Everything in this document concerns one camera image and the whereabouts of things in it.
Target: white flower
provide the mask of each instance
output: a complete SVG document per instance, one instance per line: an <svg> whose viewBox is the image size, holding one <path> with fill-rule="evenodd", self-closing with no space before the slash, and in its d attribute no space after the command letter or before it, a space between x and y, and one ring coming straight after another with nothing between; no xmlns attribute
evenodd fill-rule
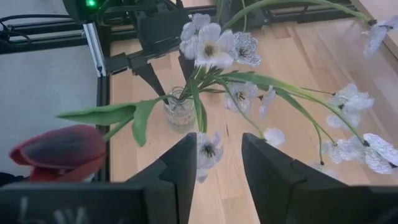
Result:
<svg viewBox="0 0 398 224"><path fill-rule="evenodd" d="M274 90L273 86L269 86L268 93L265 96L262 96L261 99L261 106L259 108L261 118L265 118L268 110L269 104L274 100L276 97L276 91Z"/></svg>
<svg viewBox="0 0 398 224"><path fill-rule="evenodd" d="M324 154L328 154L335 164L339 164L343 161L360 159L363 156L361 147L361 142L354 136L349 140L339 139L336 145L333 145L331 141L326 141L321 145L321 151Z"/></svg>
<svg viewBox="0 0 398 224"><path fill-rule="evenodd" d="M211 65L218 68L228 68L233 63L229 52L234 47L234 35L231 30L224 31L221 27L211 23L199 30L197 42L197 65Z"/></svg>
<svg viewBox="0 0 398 224"><path fill-rule="evenodd" d="M344 111L341 112L341 115L344 117L345 120L347 120L350 125L357 127L359 125L359 122L361 121L361 115L359 114L349 114L345 113ZM329 115L326 119L327 123L329 126L332 128L345 128L349 129L346 123L342 119L340 119L337 115Z"/></svg>
<svg viewBox="0 0 398 224"><path fill-rule="evenodd" d="M375 134L364 134L365 161L369 168L380 174L391 174L394 164L398 166L398 150Z"/></svg>
<svg viewBox="0 0 398 224"><path fill-rule="evenodd" d="M205 25L210 23L210 16L208 14L194 14L192 16L192 21L186 23L182 27L181 32L181 40L188 40L194 35L197 35L197 32Z"/></svg>
<svg viewBox="0 0 398 224"><path fill-rule="evenodd" d="M285 142L284 133L277 128L268 128L264 132L264 137L265 137L267 143L273 147L277 147L277 146L281 145L283 142Z"/></svg>
<svg viewBox="0 0 398 224"><path fill-rule="evenodd" d="M390 30L398 29L398 16L394 16L386 21L374 24L367 33L369 42L366 44L363 54L368 57L374 54L380 47L383 39Z"/></svg>
<svg viewBox="0 0 398 224"><path fill-rule="evenodd" d="M310 167L328 175L329 177L338 180L338 174L336 171L334 171L333 169L326 168L325 165L321 165L319 162L314 162L313 164L310 164Z"/></svg>
<svg viewBox="0 0 398 224"><path fill-rule="evenodd" d="M370 109L374 100L369 98L369 93L359 92L356 85L350 83L335 93L328 102L340 111L345 120L357 127L361 121L360 111ZM332 128L348 129L348 126L335 114L327 117L327 122Z"/></svg>
<svg viewBox="0 0 398 224"><path fill-rule="evenodd" d="M259 66L261 56L256 55L258 41L252 38L250 33L237 32L234 34L235 47L230 52L237 62L253 67Z"/></svg>
<svg viewBox="0 0 398 224"><path fill-rule="evenodd" d="M183 40L180 43L180 50L184 54L186 59L193 60L197 56L199 37L194 35L188 40Z"/></svg>
<svg viewBox="0 0 398 224"><path fill-rule="evenodd" d="M217 147L220 140L219 132L215 133L213 141L207 138L206 133L197 134L197 180L200 183L206 180L208 170L214 167L223 157L223 147Z"/></svg>
<svg viewBox="0 0 398 224"><path fill-rule="evenodd" d="M225 107L237 112L239 111L235 105L235 102L237 102L241 111L247 113L252 100L257 97L257 85L251 82L231 82L228 88L231 91L232 97L228 93L225 94Z"/></svg>

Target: black cable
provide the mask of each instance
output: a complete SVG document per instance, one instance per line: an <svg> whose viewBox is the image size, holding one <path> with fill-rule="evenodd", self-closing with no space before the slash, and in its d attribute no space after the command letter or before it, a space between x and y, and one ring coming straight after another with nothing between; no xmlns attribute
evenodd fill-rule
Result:
<svg viewBox="0 0 398 224"><path fill-rule="evenodd" d="M98 25L100 25L100 26L109 26L109 25L104 23L104 13L108 9L110 4L111 4L111 0L106 0L102 4L102 6L99 7L99 9L97 11L97 15L96 15L96 20L97 20Z"/></svg>
<svg viewBox="0 0 398 224"><path fill-rule="evenodd" d="M24 14L24 15L15 15L15 16L7 16L0 19L0 22L6 22L11 19L30 19L30 18L67 18L71 19L68 15L56 15L56 14Z"/></svg>
<svg viewBox="0 0 398 224"><path fill-rule="evenodd" d="M32 44L32 40L28 37L28 35L23 34L21 32L13 31L12 28L8 28L8 26L4 25L3 22L12 19L28 19L28 18L67 18L70 19L70 16L67 15L56 15L56 14L25 14L25 15L15 15L15 16L7 16L0 18L0 24L2 25L3 30L0 31L0 47L25 47L27 45ZM27 40L27 44L24 45L15 45L10 41L10 36L16 35L21 36Z"/></svg>
<svg viewBox="0 0 398 224"><path fill-rule="evenodd" d="M32 40L26 34L23 34L23 33L20 33L20 32L16 32L16 31L11 31L11 30L0 31L0 33L2 33L2 32L5 32L6 34L14 34L14 35L22 36L22 37L24 37L27 40L27 43L24 44L24 45L15 45L15 44L10 44L9 40L0 39L0 46L4 45L6 47L25 47L25 46L28 46L28 45L32 44Z"/></svg>

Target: red tulip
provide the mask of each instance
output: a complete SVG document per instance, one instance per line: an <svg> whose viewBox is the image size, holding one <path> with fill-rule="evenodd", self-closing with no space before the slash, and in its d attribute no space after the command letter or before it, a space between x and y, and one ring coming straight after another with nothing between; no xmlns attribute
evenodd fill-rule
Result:
<svg viewBox="0 0 398 224"><path fill-rule="evenodd" d="M81 181L104 164L105 148L97 129L79 124L31 138L12 149L10 158L33 167L33 182Z"/></svg>

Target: flower bouquet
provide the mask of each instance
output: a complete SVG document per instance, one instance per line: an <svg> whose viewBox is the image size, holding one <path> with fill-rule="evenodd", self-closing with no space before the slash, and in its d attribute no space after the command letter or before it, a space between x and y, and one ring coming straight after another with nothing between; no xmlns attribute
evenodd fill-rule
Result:
<svg viewBox="0 0 398 224"><path fill-rule="evenodd" d="M392 30L398 29L398 17L387 21L368 19L364 14L352 11L344 6L325 0L262 0L244 7L229 22L221 27L211 22L209 15L195 14L192 21L185 24L181 34L180 51L187 60L195 61L192 75L178 95L164 95L153 100L118 105L100 106L80 111L72 111L58 115L59 118L79 121L82 123L110 125L117 124L104 135L109 140L128 122L132 123L132 133L138 145L146 143L146 127L148 117L155 104L164 99L176 102L191 100L196 112L199 133L197 134L197 179L203 182L211 169L223 156L223 148L219 146L220 134L216 133L209 140L207 131L207 113L200 100L202 92L224 94L225 105L232 112L240 113L258 131L258 136L270 145L277 147L284 142L284 134L277 128L261 130L248 116L247 112L252 101L261 101L259 115L265 117L267 109L275 97L281 97L296 110L301 112L312 124L319 138L320 162L317 169L327 173L322 155L327 154L335 163L357 159L366 163L370 169L380 174L391 174L398 166L398 150L375 134L359 134L356 129L360 122L360 112L372 107L374 100L368 93L360 92L356 85L349 84L335 93L326 93L330 97L320 98L318 90L300 88L271 76L257 72L232 71L224 72L234 62L258 66L261 56L256 55L258 41L245 31L233 33L229 27L253 9L281 2L310 2L341 9L367 22L371 29L368 32L369 42L364 54L373 54L381 45L383 38ZM328 124L333 128L345 128L353 133L349 139L335 139L320 126L317 120L297 101L302 98L320 104L330 110Z"/></svg>

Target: black stamen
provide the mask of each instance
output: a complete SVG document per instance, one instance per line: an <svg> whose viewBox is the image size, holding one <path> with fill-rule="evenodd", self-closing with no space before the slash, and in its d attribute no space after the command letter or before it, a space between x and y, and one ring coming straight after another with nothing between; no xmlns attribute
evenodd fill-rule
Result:
<svg viewBox="0 0 398 224"><path fill-rule="evenodd" d="M370 146L370 144L368 143L367 140L364 140L363 143L362 143L362 145L363 145L363 146L366 146L366 147L369 147L369 146Z"/></svg>
<svg viewBox="0 0 398 224"><path fill-rule="evenodd" d="M206 45L206 47L205 47L205 54L206 54L208 57L211 57L211 56L214 55L214 53L215 53L214 47L211 46L211 45Z"/></svg>
<svg viewBox="0 0 398 224"><path fill-rule="evenodd" d="M244 93L243 93L243 92L237 93L237 94L236 94L236 98L237 98L238 100L244 100L244 99L245 99Z"/></svg>
<svg viewBox="0 0 398 224"><path fill-rule="evenodd" d="M211 144L207 144L203 147L203 152L206 154L207 157L211 158L216 155L216 152L213 149Z"/></svg>
<svg viewBox="0 0 398 224"><path fill-rule="evenodd" d="M371 19L368 21L369 26L373 26L374 24L377 24L377 20Z"/></svg>
<svg viewBox="0 0 398 224"><path fill-rule="evenodd" d="M239 56L247 57L248 54L249 54L249 51L247 49L244 49L244 48L239 49Z"/></svg>
<svg viewBox="0 0 398 224"><path fill-rule="evenodd" d="M390 163L390 162L389 162L389 164L390 164L391 168L397 168L397 167L398 167L398 166L396 166L395 164L392 164L392 163Z"/></svg>

